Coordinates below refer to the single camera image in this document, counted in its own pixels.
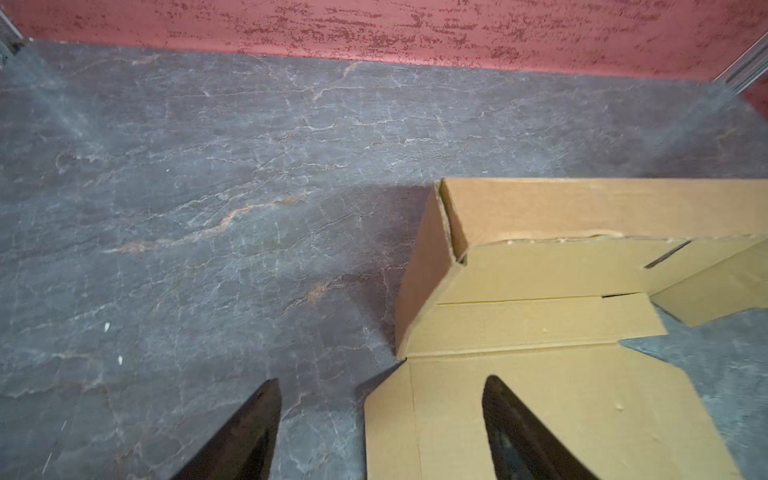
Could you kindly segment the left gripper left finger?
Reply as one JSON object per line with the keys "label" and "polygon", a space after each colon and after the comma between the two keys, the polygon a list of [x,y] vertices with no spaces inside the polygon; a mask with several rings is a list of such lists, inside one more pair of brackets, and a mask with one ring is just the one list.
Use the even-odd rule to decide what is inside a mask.
{"label": "left gripper left finger", "polygon": [[267,479],[282,407],[279,381],[265,381],[175,475],[183,479]]}

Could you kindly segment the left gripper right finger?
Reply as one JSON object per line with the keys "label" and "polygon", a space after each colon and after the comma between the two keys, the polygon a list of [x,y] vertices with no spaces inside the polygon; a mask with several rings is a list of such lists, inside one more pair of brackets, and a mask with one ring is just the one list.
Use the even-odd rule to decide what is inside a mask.
{"label": "left gripper right finger", "polygon": [[498,479],[595,477],[501,378],[486,379],[481,404]]}

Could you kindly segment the brown cardboard box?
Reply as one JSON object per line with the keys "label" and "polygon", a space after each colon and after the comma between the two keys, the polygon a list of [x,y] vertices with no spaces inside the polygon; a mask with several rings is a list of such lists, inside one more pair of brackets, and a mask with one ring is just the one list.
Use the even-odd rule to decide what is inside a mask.
{"label": "brown cardboard box", "polygon": [[737,479],[688,375],[625,341],[766,305],[763,180],[445,178],[364,403],[367,475],[498,479],[495,375],[593,479]]}

